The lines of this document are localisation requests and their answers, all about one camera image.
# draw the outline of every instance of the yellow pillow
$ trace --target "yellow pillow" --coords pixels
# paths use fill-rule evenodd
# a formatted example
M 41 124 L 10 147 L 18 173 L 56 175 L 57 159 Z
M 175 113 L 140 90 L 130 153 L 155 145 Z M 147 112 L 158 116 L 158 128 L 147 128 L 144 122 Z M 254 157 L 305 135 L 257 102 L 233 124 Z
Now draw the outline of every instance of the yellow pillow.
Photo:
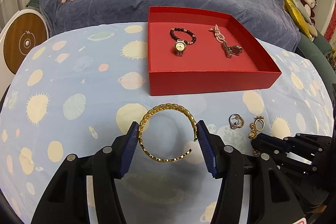
M 297 7 L 291 2 L 291 0 L 285 0 L 285 6 L 287 10 L 289 11 L 289 14 L 291 15 L 293 21 L 295 24 L 299 27 L 299 29 L 309 38 L 312 39 L 311 34 L 309 32 L 307 23 L 305 19 L 303 18 L 303 15 L 300 13 L 300 11 L 297 9 Z

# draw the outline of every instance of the gold bracelet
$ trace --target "gold bracelet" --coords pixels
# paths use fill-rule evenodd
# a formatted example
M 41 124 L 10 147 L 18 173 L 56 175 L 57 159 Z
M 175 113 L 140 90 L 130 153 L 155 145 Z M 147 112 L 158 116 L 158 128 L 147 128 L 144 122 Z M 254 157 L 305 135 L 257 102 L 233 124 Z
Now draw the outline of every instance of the gold bracelet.
M 172 109 L 172 110 L 177 110 L 181 113 L 183 113 L 185 116 L 188 117 L 189 121 L 191 122 L 191 125 L 193 127 L 194 130 L 194 142 L 197 141 L 197 126 L 196 126 L 196 121 L 194 119 L 194 117 L 190 114 L 189 110 L 185 109 L 183 106 L 179 106 L 177 104 L 162 104 L 162 105 L 158 105 L 153 107 L 152 109 L 150 109 L 142 118 L 142 120 L 140 121 L 139 124 L 139 144 L 140 147 L 142 148 L 142 150 L 145 152 L 145 154 L 150 157 L 152 160 L 155 160 L 157 162 L 173 162 L 173 161 L 177 161 L 177 160 L 181 160 L 183 159 L 185 156 L 187 156 L 192 150 L 189 149 L 189 151 L 187 151 L 186 153 L 184 153 L 182 156 L 179 156 L 177 158 L 174 159 L 161 159 L 161 158 L 157 158 L 155 156 L 153 156 L 151 153 L 149 153 L 145 146 L 143 145 L 142 142 L 142 131 L 143 131 L 143 127 L 145 126 L 145 123 L 149 120 L 149 118 L 162 110 L 166 110 L 166 109 Z

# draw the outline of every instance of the pink planet print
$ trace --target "pink planet print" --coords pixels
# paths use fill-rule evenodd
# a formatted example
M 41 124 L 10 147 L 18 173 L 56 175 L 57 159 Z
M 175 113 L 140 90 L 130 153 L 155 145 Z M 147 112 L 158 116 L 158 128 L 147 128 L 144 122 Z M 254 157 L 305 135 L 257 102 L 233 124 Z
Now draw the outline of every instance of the pink planet print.
M 98 68 L 99 71 L 106 71 L 109 68 L 107 64 L 101 64 Z

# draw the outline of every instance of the red box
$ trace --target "red box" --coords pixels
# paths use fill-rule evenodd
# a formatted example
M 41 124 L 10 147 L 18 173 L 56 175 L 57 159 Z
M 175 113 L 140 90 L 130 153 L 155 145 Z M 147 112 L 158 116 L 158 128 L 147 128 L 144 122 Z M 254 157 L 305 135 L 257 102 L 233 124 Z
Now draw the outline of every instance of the red box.
M 229 46 L 243 53 L 227 58 L 209 32 L 217 24 Z M 197 40 L 175 55 L 171 28 L 191 30 Z M 191 37 L 175 32 L 183 40 Z M 210 10 L 150 7 L 148 16 L 148 71 L 150 94 L 175 95 L 269 88 L 281 75 L 270 55 L 233 16 Z

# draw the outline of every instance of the planet pattern tablecloth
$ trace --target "planet pattern tablecloth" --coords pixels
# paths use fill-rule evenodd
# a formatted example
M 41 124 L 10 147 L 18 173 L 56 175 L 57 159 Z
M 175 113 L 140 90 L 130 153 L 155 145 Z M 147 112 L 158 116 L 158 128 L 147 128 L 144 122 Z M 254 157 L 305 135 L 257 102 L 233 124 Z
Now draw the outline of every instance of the planet pattern tablecloth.
M 271 88 L 151 97 L 147 23 L 93 26 L 50 38 L 27 55 L 1 111 L 0 188 L 5 197 L 30 223 L 68 154 L 93 155 L 162 103 L 184 106 L 196 121 L 204 120 L 210 133 L 250 155 L 249 123 L 259 115 L 265 117 L 263 132 L 279 138 L 297 132 L 331 136 L 332 104 L 312 63 L 259 42 L 282 71 Z M 233 113 L 245 119 L 243 128 L 230 129 Z M 127 223 L 210 222 L 221 180 L 207 172 L 188 119 L 173 110 L 153 115 L 143 142 L 162 158 L 193 151 L 183 160 L 162 164 L 137 146 L 129 172 L 116 181 Z M 92 177 L 88 189 L 90 218 L 96 224 Z

